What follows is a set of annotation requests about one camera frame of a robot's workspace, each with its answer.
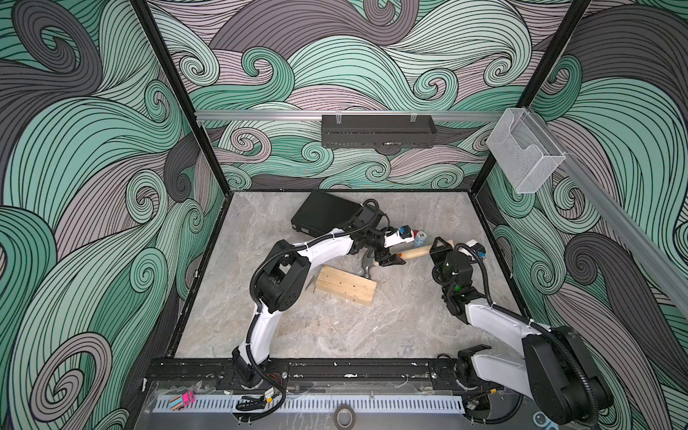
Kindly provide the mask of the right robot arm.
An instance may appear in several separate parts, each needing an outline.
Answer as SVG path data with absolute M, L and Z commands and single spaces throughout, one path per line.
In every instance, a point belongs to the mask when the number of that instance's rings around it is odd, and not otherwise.
M 613 406 L 614 394 L 575 329 L 540 324 L 494 302 L 483 245 L 435 238 L 429 255 L 433 280 L 450 314 L 515 352 L 497 354 L 487 345 L 459 351 L 454 373 L 460 386 L 500 385 L 535 401 L 559 425 L 577 421 L 592 426 Z

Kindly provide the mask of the wooden block with nails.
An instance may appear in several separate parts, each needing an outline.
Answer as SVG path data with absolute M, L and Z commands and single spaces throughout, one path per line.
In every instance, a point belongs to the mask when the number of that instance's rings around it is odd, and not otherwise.
M 377 283 L 331 266 L 324 266 L 315 280 L 315 287 L 349 301 L 370 306 L 374 300 Z

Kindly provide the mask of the wooden handle claw hammer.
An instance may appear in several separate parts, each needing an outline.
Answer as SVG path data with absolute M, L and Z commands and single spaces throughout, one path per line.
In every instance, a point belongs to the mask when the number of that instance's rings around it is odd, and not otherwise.
M 436 244 L 441 250 L 444 250 L 445 248 L 449 247 L 449 245 L 451 245 L 452 247 L 454 246 L 453 240 L 444 241 L 441 238 L 437 238 Z M 393 254 L 393 256 L 395 256 L 397 259 L 408 261 L 422 256 L 430 255 L 432 249 L 433 247 L 431 245 L 426 245 L 425 247 L 416 247 L 409 250 L 405 250 L 400 253 L 395 253 Z M 361 263 L 362 272 L 360 273 L 360 276 L 366 279 L 370 279 L 371 270 L 379 265 L 380 263 L 376 261 L 376 259 L 374 259 L 374 252 L 368 251 L 364 255 L 364 258 Z

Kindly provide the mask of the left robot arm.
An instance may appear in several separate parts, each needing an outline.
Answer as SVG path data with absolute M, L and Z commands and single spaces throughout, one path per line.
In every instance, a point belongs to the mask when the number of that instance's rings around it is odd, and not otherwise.
M 250 279 L 254 317 L 245 340 L 232 352 L 242 385 L 254 387 L 268 378 L 261 365 L 270 356 L 272 337 L 281 315 L 299 299 L 311 270 L 363 249 L 383 267 L 404 265 L 392 248 L 412 243 L 416 233 L 408 225 L 382 227 L 386 217 L 372 198 L 357 204 L 331 193 L 308 195 L 291 225 L 311 239 L 301 244 L 275 243 Z

